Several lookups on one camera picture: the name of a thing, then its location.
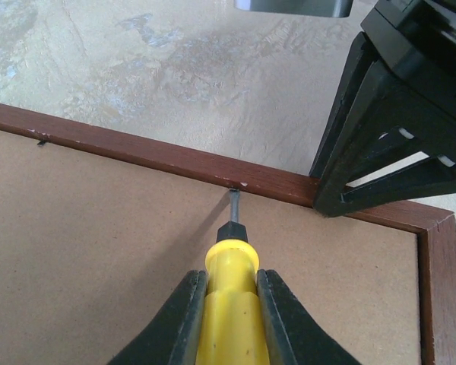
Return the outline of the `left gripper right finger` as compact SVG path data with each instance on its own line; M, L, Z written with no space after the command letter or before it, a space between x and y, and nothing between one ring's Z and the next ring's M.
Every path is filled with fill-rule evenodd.
M359 363L312 318L275 270L258 271L257 289L271 364Z

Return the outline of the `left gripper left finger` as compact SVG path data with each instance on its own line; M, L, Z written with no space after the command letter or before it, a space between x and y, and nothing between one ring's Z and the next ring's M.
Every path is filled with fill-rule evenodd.
M206 290L206 272L188 271L148 325L110 363L194 364Z

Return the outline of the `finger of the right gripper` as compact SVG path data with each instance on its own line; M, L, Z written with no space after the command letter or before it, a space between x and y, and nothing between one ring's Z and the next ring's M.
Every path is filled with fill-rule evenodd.
M456 193L456 118L374 62L342 117L313 207L327 217Z

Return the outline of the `brown wooden picture frame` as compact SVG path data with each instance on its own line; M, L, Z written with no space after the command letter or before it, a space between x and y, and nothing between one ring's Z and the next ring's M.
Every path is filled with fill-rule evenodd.
M212 185L311 207L318 180L175 144L0 104L0 130ZM456 364L456 220L452 211L403 201L356 212L416 234L421 359Z

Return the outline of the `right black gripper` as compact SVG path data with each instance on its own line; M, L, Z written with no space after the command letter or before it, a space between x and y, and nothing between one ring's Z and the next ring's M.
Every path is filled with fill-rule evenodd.
M309 172L314 178L321 178L378 54L407 86L456 119L456 1L379 1L361 27Z

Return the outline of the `yellow handled screwdriver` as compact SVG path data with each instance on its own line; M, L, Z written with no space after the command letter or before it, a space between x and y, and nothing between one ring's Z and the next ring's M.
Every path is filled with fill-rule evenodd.
M259 257L239 222L240 192L231 189L230 219L207 251L207 293L197 364L269 364L258 297Z

